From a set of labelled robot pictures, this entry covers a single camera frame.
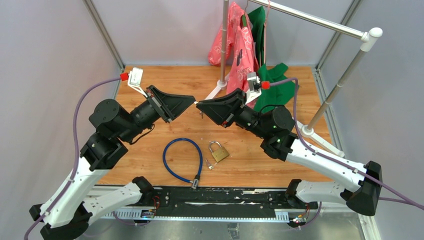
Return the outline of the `brass padlock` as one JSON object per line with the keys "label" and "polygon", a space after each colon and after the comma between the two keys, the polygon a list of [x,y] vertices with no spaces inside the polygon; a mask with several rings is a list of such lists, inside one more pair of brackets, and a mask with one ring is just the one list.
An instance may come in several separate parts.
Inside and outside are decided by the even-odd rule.
{"label": "brass padlock", "polygon": [[[218,148],[216,150],[212,149],[213,145],[217,145]],[[228,158],[230,156],[229,152],[223,147],[218,141],[210,141],[208,145],[209,151],[213,156],[214,160],[219,163],[222,160]]]}

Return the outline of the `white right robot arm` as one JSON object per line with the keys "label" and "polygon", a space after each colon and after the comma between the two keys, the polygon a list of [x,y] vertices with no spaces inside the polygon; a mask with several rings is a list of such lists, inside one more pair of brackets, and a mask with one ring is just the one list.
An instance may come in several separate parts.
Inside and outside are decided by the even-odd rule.
{"label": "white right robot arm", "polygon": [[317,148],[292,130],[296,122],[284,105],[255,111],[246,105],[241,89],[197,102],[196,108],[215,124],[224,128],[236,124],[262,139],[260,147],[272,159],[295,163],[327,176],[331,182],[293,179],[285,193],[286,204],[298,209],[304,203],[329,202],[345,204],[350,210],[374,216],[382,190],[382,167],[369,161],[351,161]]}

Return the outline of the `silver padlock keys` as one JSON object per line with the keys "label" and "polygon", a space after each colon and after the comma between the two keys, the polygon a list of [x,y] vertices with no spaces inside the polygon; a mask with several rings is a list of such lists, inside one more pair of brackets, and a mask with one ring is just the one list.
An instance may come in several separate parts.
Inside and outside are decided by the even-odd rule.
{"label": "silver padlock keys", "polygon": [[[194,102],[195,107],[199,110],[199,108],[198,108],[198,104],[199,104],[199,102],[198,102],[198,101],[195,101],[195,102]],[[200,115],[201,119],[203,119],[203,118],[204,118],[204,113],[203,113],[201,110],[199,110],[199,115]]]}

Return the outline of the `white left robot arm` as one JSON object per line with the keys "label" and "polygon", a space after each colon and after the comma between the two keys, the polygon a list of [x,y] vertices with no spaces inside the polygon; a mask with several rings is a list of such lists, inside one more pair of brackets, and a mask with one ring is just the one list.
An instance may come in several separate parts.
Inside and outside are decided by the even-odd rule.
{"label": "white left robot arm", "polygon": [[35,223],[43,223],[45,240],[74,240],[102,216],[121,207],[153,203],[154,188],[139,176],[123,187],[87,200],[93,186],[149,133],[159,119],[170,123],[195,102],[192,95],[170,94],[150,85],[146,99],[127,111],[114,99],[101,101],[89,117],[95,132],[76,151],[77,162],[68,178],[45,203],[33,205],[29,212]]}

